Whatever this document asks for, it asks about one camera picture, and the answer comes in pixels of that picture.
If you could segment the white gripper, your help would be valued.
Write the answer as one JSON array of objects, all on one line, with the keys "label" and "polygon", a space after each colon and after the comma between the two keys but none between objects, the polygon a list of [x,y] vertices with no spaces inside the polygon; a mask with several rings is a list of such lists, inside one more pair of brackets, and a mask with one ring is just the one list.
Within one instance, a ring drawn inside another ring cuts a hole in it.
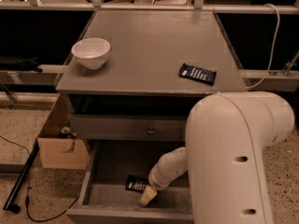
[{"label": "white gripper", "polygon": [[139,202],[147,206],[158,194],[157,190],[167,188],[172,181],[187,171],[186,148],[179,147],[163,154],[149,172],[150,186],[146,186]]}]

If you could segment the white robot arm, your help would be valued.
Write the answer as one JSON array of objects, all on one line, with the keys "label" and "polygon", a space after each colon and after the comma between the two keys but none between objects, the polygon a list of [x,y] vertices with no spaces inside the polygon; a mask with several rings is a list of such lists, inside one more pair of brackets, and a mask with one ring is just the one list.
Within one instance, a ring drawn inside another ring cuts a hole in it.
[{"label": "white robot arm", "polygon": [[209,95],[191,110],[185,146],[164,154],[149,173],[140,199],[186,173],[194,224],[274,224],[263,168],[263,148],[286,139],[294,113],[266,91]]}]

